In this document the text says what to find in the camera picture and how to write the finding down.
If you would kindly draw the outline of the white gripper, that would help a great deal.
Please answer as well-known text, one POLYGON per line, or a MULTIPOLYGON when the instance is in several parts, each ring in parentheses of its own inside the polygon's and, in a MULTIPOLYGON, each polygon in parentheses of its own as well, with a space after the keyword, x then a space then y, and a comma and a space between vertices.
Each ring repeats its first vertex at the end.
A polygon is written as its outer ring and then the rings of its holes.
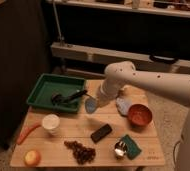
POLYGON ((120 85, 109 80, 104 80, 98 87, 96 98, 98 106, 103 107, 108 105, 112 100, 118 96, 120 85))

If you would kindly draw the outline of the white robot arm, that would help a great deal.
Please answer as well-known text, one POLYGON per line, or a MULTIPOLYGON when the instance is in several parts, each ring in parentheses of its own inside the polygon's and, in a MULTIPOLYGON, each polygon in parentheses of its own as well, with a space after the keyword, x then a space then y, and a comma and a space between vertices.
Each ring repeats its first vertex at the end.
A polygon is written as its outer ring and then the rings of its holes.
POLYGON ((175 171, 190 171, 190 75, 137 71, 130 61, 109 64, 104 73, 105 79, 97 90, 102 103, 115 99, 125 85, 132 85, 189 107, 175 171))

